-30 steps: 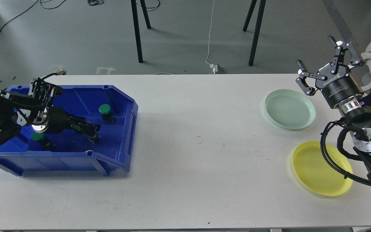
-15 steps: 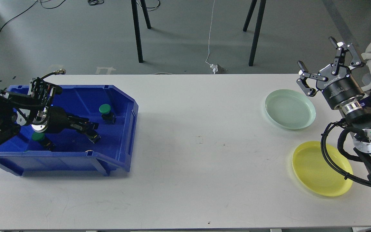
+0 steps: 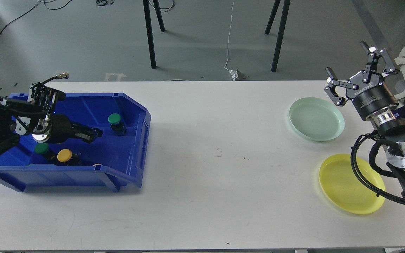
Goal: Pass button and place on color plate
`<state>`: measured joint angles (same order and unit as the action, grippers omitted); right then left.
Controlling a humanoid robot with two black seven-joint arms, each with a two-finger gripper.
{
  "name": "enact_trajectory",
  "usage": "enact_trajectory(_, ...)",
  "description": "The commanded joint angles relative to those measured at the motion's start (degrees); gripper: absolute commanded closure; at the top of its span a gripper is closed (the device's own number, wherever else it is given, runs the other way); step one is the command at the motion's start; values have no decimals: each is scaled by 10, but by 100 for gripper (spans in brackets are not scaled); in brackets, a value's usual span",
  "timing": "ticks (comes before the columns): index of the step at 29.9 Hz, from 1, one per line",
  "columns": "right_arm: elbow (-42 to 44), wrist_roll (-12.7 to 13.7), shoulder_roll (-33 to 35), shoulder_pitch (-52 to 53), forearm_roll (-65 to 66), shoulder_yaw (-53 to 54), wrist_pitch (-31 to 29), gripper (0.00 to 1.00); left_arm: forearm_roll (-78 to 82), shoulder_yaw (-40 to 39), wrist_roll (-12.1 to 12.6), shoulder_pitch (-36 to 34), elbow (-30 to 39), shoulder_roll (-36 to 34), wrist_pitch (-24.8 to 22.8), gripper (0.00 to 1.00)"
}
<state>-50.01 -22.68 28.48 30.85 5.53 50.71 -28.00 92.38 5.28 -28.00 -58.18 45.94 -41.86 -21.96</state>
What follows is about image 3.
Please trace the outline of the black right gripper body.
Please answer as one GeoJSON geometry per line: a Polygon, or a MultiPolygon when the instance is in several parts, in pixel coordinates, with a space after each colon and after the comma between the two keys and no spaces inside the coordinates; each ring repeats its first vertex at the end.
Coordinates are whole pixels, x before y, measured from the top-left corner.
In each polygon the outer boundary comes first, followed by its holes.
{"type": "Polygon", "coordinates": [[[352,76],[347,83],[357,89],[347,89],[346,96],[352,101],[363,121],[370,121],[372,114],[381,109],[395,109],[398,101],[384,83],[380,73],[371,72],[369,82],[364,82],[363,72],[352,76]]]}

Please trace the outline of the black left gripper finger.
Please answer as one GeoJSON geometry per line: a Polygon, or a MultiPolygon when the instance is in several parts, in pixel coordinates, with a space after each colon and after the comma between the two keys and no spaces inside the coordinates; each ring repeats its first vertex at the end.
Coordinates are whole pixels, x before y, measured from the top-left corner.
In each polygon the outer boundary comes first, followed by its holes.
{"type": "Polygon", "coordinates": [[[70,132],[70,138],[72,138],[72,135],[75,133],[93,133],[95,134],[95,138],[101,137],[103,134],[103,130],[99,128],[90,128],[87,125],[82,125],[80,123],[72,123],[71,124],[71,132],[70,132]]]}
{"type": "Polygon", "coordinates": [[[73,139],[80,139],[85,143],[92,143],[96,139],[96,135],[93,133],[75,133],[72,135],[73,139]]]}

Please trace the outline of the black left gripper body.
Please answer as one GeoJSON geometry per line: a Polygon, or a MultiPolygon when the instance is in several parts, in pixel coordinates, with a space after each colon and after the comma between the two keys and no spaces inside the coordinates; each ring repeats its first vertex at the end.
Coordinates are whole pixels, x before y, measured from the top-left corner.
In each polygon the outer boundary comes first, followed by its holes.
{"type": "Polygon", "coordinates": [[[50,120],[50,128],[43,134],[32,134],[38,143],[58,144],[68,139],[77,139],[73,122],[64,114],[53,114],[50,120]]]}

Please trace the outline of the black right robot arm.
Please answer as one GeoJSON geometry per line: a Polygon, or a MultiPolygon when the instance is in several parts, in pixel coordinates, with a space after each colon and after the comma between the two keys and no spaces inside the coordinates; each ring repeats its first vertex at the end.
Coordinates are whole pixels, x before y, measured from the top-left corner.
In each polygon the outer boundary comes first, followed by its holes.
{"type": "Polygon", "coordinates": [[[339,80],[329,67],[324,89],[333,104],[342,107],[351,101],[363,121],[370,121],[375,130],[358,137],[352,146],[350,163],[354,175],[378,197],[405,205],[405,103],[400,106],[385,84],[385,77],[397,74],[398,69],[385,48],[360,45],[367,53],[365,68],[346,81],[339,80]],[[368,162],[378,174],[396,178],[403,184],[401,197],[390,194],[368,181],[358,167],[357,152],[362,143],[373,140],[368,162]]]}

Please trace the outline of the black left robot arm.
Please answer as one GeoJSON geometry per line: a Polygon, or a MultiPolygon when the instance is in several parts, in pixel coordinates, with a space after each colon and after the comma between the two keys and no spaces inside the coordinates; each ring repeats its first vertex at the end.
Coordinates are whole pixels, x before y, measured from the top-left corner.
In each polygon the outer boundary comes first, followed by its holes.
{"type": "Polygon", "coordinates": [[[64,72],[30,86],[26,101],[0,96],[0,155],[15,147],[21,136],[38,137],[38,143],[63,143],[80,139],[92,143],[103,131],[73,122],[55,112],[56,103],[66,99],[64,92],[46,84],[56,79],[68,79],[64,72]]]}

